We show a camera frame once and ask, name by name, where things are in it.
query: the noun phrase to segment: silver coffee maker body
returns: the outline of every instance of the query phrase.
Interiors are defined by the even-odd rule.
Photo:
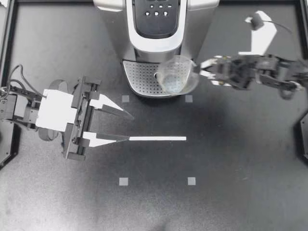
[[[131,89],[168,97],[154,74],[174,55],[196,59],[219,0],[94,0]]]

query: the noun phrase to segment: black metal plate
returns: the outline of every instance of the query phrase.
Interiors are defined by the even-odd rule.
[[[14,127],[13,123],[0,121],[0,168],[16,154],[11,146],[14,139]]]
[[[296,157],[292,131],[308,105],[305,93],[286,102],[265,86],[242,92],[204,81],[193,103],[185,97],[138,98],[98,10],[42,5],[20,6],[12,40],[12,64],[25,64],[29,81],[42,90],[59,77],[71,85],[81,74],[101,77],[101,92],[116,103],[130,96],[122,106],[135,121],[94,113],[91,131],[187,135],[188,141],[88,148],[86,162],[78,163],[59,155],[60,139],[43,142],[24,131],[18,158],[0,171],[0,230],[307,230],[308,169]],[[249,49],[244,19],[260,9],[296,32],[303,30],[293,3],[222,4],[200,61]],[[270,47],[284,57],[292,51],[284,35]],[[119,177],[129,177],[129,186],[120,187]],[[197,185],[187,186],[187,177],[196,177]]]
[[[84,160],[84,147],[79,147],[76,142],[84,130],[88,130],[93,108],[89,107],[88,100],[84,97],[85,92],[95,91],[100,81],[83,77],[78,81],[78,86],[73,95],[72,107],[77,109],[74,124],[67,124],[63,133],[63,155],[67,159]]]

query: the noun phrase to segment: white strip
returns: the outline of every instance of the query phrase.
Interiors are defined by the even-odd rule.
[[[213,85],[220,85],[220,84],[219,84],[219,81],[212,80],[211,82],[212,82]]]
[[[112,8],[106,8],[106,7],[101,7],[101,6],[98,6],[98,9],[102,10],[102,11],[111,11],[111,12],[120,12],[122,10],[119,10],[119,9],[112,9]]]
[[[208,71],[201,70],[199,74],[202,76],[208,77],[209,79],[210,78],[215,79],[215,74],[210,73]]]
[[[107,96],[100,94],[99,100],[91,100],[90,106],[95,108],[102,108],[104,105],[107,105],[109,107],[116,108],[118,110],[123,111],[122,108],[120,108],[115,102],[113,102],[111,99],[109,99]]]
[[[102,146],[105,144],[116,142],[113,140],[98,139],[96,138],[96,133],[88,132],[88,131],[83,132],[82,138],[90,140],[89,147],[97,147],[97,146]]]
[[[130,141],[186,141],[186,136],[131,136]]]
[[[200,68],[204,69],[210,67],[212,65],[211,59],[205,60],[204,62],[200,63]]]

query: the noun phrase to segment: square marker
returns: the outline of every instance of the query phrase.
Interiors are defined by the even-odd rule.
[[[128,178],[119,178],[119,186],[128,186]]]
[[[196,177],[188,177],[187,185],[196,185]]]
[[[129,95],[122,95],[122,103],[129,103]]]
[[[193,96],[192,95],[185,95],[185,102],[186,103],[192,103],[193,102]]]

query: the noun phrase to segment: wire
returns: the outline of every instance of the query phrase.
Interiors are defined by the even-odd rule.
[[[22,89],[23,90],[26,90],[26,88],[25,88],[25,86],[19,81],[19,80],[17,80],[17,79],[12,79],[12,75],[13,75],[13,73],[18,69],[20,67],[20,76],[21,76],[21,78],[23,79],[23,81],[37,94],[37,95],[39,95],[40,97],[42,97],[42,98],[45,98],[46,96],[44,96],[44,95],[42,95],[41,93],[39,93],[29,82],[28,82],[28,80],[25,78],[25,76],[24,76],[24,67],[21,65],[21,64],[19,64],[19,65],[17,65],[16,67],[14,67],[13,68],[13,70],[11,71],[11,73],[10,73],[10,75],[9,75],[9,77],[8,77],[8,81],[7,81],[7,85],[6,85],[6,93],[5,93],[5,95],[4,96],[2,96],[1,98],[0,98],[0,100],[4,100],[4,99],[6,99],[7,97],[8,97],[8,95],[10,94],[10,90],[11,90],[11,82],[16,82],[16,83],[18,83],[21,87],[22,87]]]
[[[265,22],[265,23],[273,23],[274,25],[277,25],[277,26],[285,29],[291,35],[291,40],[292,40],[292,43],[293,43],[293,47],[294,47],[294,51],[296,53],[297,59],[301,62],[302,65],[304,65],[305,67],[308,67],[307,63],[302,59],[300,52],[296,48],[294,33],[292,32],[292,30],[290,28],[280,24],[280,23],[276,23],[276,22],[273,22],[273,21],[263,20],[263,22]]]
[[[10,73],[10,75],[9,75],[9,77],[8,77],[7,84],[6,84],[6,88],[7,88],[6,93],[5,93],[4,96],[2,96],[2,97],[0,98],[0,100],[4,100],[4,99],[6,99],[6,98],[9,96],[10,90],[11,90],[11,78],[12,78],[13,73],[16,71],[16,69],[17,69],[18,67],[19,67],[19,66],[14,67],[13,70],[11,71],[11,73]]]
[[[26,90],[26,87],[24,86],[24,84],[23,84],[21,81],[12,78],[12,79],[11,79],[11,83],[12,83],[12,82],[18,83],[18,84],[21,86],[21,88],[22,88],[23,90]]]
[[[40,97],[42,98],[46,98],[46,96],[44,96],[43,94],[39,93],[29,82],[28,80],[26,80],[25,76],[24,76],[24,67],[19,64],[18,65],[20,67],[20,76],[21,78],[24,80],[24,82],[26,82],[26,84],[37,94],[39,95]]]

